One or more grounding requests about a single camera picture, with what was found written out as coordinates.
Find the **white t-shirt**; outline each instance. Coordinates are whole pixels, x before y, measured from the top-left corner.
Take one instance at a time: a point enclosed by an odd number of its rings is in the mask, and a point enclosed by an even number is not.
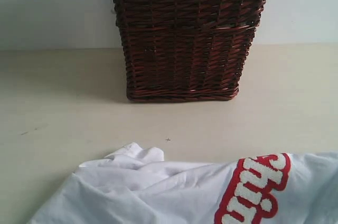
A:
[[[338,153],[164,162],[127,145],[81,164],[29,224],[338,223]]]

